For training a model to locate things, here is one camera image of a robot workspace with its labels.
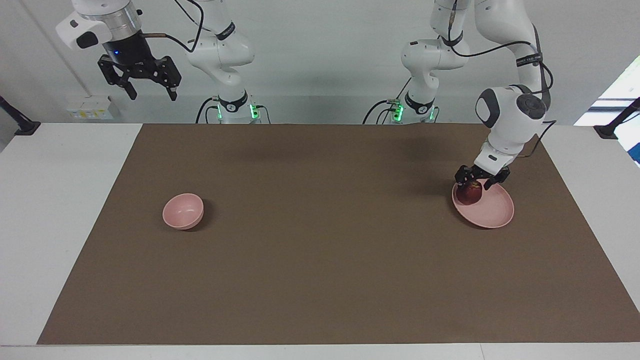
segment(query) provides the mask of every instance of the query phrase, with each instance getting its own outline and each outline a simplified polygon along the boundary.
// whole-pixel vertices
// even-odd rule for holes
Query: apple
[[[482,191],[482,184],[477,180],[473,180],[464,185],[458,185],[456,197],[463,205],[473,205],[482,198]]]

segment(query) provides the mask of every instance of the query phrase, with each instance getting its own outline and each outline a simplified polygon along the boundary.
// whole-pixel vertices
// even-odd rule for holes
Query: brown table mat
[[[543,147],[516,215],[467,224],[482,125],[144,125],[39,344],[640,341],[640,315]],[[193,231],[166,201],[201,195]]]

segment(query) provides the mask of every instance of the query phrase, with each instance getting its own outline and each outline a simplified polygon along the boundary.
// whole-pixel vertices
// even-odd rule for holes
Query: white wall
[[[145,31],[193,37],[195,27],[172,0],[134,2],[144,11]],[[526,4],[541,33],[545,62],[556,75],[550,116],[571,124],[640,54],[640,5],[637,0]],[[428,23],[431,1],[229,0],[228,6],[257,47],[255,62],[239,70],[274,122],[361,122],[372,102],[395,96],[408,78],[400,62],[404,43],[435,37]],[[140,97],[129,101],[105,83],[96,65],[100,47],[72,52],[57,39],[54,27],[71,11],[70,0],[5,0],[0,9],[0,94],[30,117],[68,121],[66,95],[85,94],[72,71],[91,94],[111,95],[125,122],[191,122],[202,99],[215,93],[179,47],[151,39],[156,57],[170,55],[182,72],[179,100],[170,102],[159,85],[135,81]],[[473,50],[492,46],[474,30],[472,19],[465,33]],[[517,82],[508,50],[439,76],[441,121],[475,122],[473,107],[482,90]]]

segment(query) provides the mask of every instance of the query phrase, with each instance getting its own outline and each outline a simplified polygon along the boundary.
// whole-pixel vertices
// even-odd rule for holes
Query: green light
[[[396,113],[394,114],[394,121],[402,122],[403,113],[404,113],[404,106],[402,104],[398,104],[398,109],[396,109]]]
[[[255,108],[255,105],[249,104],[249,108],[251,109],[251,117],[254,120],[260,117],[260,112]]]

